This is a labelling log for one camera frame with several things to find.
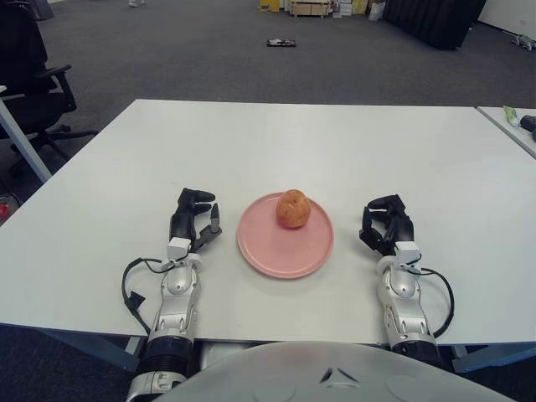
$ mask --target black object on floor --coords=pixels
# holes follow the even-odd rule
[[[295,48],[296,40],[289,39],[268,39],[266,46],[269,48]]]
[[[384,17],[417,38],[453,50],[463,44],[486,0],[389,0]]]

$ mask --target table leg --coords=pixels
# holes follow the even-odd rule
[[[452,360],[456,373],[469,373],[488,366],[504,366],[536,356],[536,343],[492,345],[473,353],[463,354],[455,350],[458,358]]]
[[[122,349],[94,333],[55,331],[52,329],[39,329],[38,331],[126,371],[136,371],[140,362],[137,354],[143,342],[139,337],[132,337],[129,344],[126,345],[126,349]]]
[[[2,99],[0,99],[0,125],[2,125],[3,129],[11,138],[11,141],[13,141],[39,179],[43,183],[50,179],[52,177],[50,171],[44,166],[43,161],[36,153],[34,147],[32,147],[17,122],[13,119],[11,113],[9,113],[9,110],[4,105]]]
[[[467,349],[464,345],[454,345],[452,347],[452,352],[454,353],[455,358],[463,358],[467,356]]]

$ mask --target small device on floor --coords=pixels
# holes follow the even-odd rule
[[[527,35],[516,35],[515,33],[510,33],[508,31],[503,31],[505,34],[508,34],[513,37],[512,43],[517,46],[532,52],[533,49],[536,49],[536,40],[532,40]]]
[[[12,193],[6,184],[0,179],[0,186],[5,193],[0,193],[0,226],[21,206],[20,199]]]
[[[289,39],[268,39],[266,46],[269,48],[295,48],[296,40]]]

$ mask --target white table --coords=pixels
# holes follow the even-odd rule
[[[536,141],[533,139],[532,133],[521,126],[511,126],[502,107],[478,107],[478,110],[536,159]],[[526,115],[536,116],[536,109],[516,109],[516,112],[520,121]]]
[[[0,322],[145,335],[123,306],[121,274],[164,255],[183,187],[214,192],[224,230],[201,251],[198,338],[386,343],[379,255],[357,237],[363,206],[398,193],[423,265],[456,296],[442,344],[533,342],[536,165],[478,111],[137,100],[0,229]],[[300,188],[329,214],[335,245],[314,274],[254,271],[235,241],[256,198]],[[128,285],[152,322],[161,277]],[[423,278],[431,326],[442,284]]]
[[[0,94],[6,89],[7,88],[4,85],[0,85]],[[3,104],[2,98],[0,98],[0,126],[2,126],[5,132],[9,135],[11,141],[17,146],[17,149],[23,155],[24,159],[26,159],[26,162],[28,162],[28,165],[30,165],[35,174],[37,174],[38,178],[43,183],[46,182],[52,176],[50,171],[44,165],[17,122],[13,119],[8,108]]]

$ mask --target cardboard box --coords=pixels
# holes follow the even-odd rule
[[[311,4],[293,3],[291,5],[291,14],[294,14],[294,15],[311,15]]]
[[[352,14],[364,15],[365,13],[367,13],[368,5],[369,5],[369,0],[353,0]]]
[[[327,4],[311,4],[311,15],[327,15]]]

